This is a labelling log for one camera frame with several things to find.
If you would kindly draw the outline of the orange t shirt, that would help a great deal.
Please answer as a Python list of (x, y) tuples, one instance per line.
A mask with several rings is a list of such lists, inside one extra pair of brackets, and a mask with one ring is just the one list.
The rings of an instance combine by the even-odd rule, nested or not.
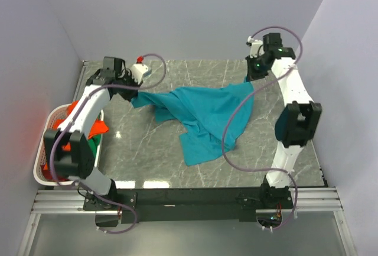
[[(65, 118), (71, 114), (74, 107), (77, 105), (78, 101), (74, 101), (71, 104), (65, 104), (57, 107), (55, 110), (49, 114), (47, 121), (45, 123), (44, 130), (47, 129), (57, 129), (57, 127), (65, 120)], [(88, 140), (95, 135), (101, 135), (101, 141), (97, 148), (97, 155), (94, 160), (94, 166), (97, 167), (100, 158), (100, 148), (102, 144), (103, 135), (109, 131), (108, 126), (104, 122), (104, 112), (100, 111), (97, 119), (95, 120), (92, 128), (89, 132)], [(44, 171), (48, 170), (47, 164), (47, 157), (43, 146), (43, 141), (40, 141), (40, 146), (38, 148), (37, 158), (35, 160), (35, 170), (36, 171)]]

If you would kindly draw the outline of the teal t shirt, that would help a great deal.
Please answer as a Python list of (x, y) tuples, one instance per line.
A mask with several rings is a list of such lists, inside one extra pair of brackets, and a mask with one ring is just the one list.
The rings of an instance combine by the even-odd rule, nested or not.
[(184, 162), (194, 166), (235, 148), (250, 120), (254, 101), (249, 99), (243, 106), (240, 103), (253, 90), (249, 82), (223, 88), (185, 86), (170, 92), (139, 92), (132, 105), (152, 105), (157, 122), (176, 119), (183, 124), (187, 130), (180, 135)]

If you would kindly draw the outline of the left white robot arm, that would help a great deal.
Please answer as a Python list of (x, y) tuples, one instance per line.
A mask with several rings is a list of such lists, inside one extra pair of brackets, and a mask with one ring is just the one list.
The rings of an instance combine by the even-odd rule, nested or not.
[(56, 129), (44, 133), (47, 166), (54, 181), (60, 178), (80, 182), (94, 191), (97, 203), (106, 210), (118, 202), (115, 182), (95, 166), (95, 154), (89, 145), (89, 134), (101, 110), (116, 94), (130, 101), (138, 93), (143, 78), (150, 71), (138, 57), (131, 68), (116, 57), (105, 57), (103, 67), (91, 75), (84, 92)]

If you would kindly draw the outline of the black base beam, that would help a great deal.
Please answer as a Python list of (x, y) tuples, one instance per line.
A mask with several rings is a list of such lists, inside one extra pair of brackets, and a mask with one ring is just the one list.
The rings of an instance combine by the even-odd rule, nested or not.
[[(121, 223), (154, 221), (238, 220), (255, 222), (258, 210), (292, 209), (294, 198), (286, 187), (225, 187), (194, 189), (119, 189), (117, 205), (87, 194), (83, 210), (100, 215), (115, 212)], [(130, 210), (121, 208), (124, 204)]]

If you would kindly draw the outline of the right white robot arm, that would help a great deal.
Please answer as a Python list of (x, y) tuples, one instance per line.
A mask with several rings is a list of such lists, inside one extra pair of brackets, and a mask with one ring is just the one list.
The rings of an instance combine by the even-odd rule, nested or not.
[(268, 33), (262, 40), (249, 37), (247, 80), (263, 79), (272, 73), (278, 79), (284, 109), (275, 124), (278, 142), (272, 169), (267, 172), (260, 187), (259, 201), (272, 208), (289, 198), (289, 174), (295, 162), (312, 140), (322, 113), (320, 103), (313, 101), (300, 77), (296, 55), (292, 48), (284, 47), (280, 33)]

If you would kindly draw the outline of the aluminium rail frame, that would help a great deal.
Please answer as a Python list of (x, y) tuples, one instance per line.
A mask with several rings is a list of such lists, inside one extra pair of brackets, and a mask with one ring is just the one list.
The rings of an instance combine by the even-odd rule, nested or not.
[[(87, 210), (84, 208), (87, 203), (88, 201), (83, 196), (79, 196), (75, 190), (38, 190), (17, 254), (30, 254), (42, 215), (94, 214), (118, 216), (116, 210)], [(343, 213), (343, 206), (335, 187), (299, 188), (295, 213), (299, 212), (333, 212), (346, 255), (357, 255)]]

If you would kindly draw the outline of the green t shirt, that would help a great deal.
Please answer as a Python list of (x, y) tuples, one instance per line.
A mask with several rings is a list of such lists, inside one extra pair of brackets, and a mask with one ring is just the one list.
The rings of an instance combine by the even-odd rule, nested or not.
[(97, 155), (97, 148), (101, 141), (101, 135), (95, 135), (88, 140), (89, 147), (93, 153), (93, 156), (96, 157)]

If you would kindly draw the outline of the white laundry basket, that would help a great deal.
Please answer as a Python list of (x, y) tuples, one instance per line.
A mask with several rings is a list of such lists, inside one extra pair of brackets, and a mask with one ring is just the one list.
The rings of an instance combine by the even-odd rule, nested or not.
[[(72, 104), (65, 104), (54, 109), (48, 116), (47, 121), (44, 126), (44, 130), (56, 129), (68, 116), (69, 112), (73, 110), (73, 106), (76, 102)], [(102, 149), (103, 134), (107, 133), (109, 128), (104, 122), (104, 112), (100, 111), (94, 126), (91, 129), (89, 135), (89, 144), (92, 152), (94, 154), (94, 167), (98, 168), (98, 163), (100, 160), (100, 152)], [(43, 186), (57, 186), (57, 183), (53, 180), (50, 172), (48, 171), (47, 157), (45, 154), (44, 141), (43, 138), (40, 140), (37, 156), (34, 163), (33, 175), (35, 180)]]

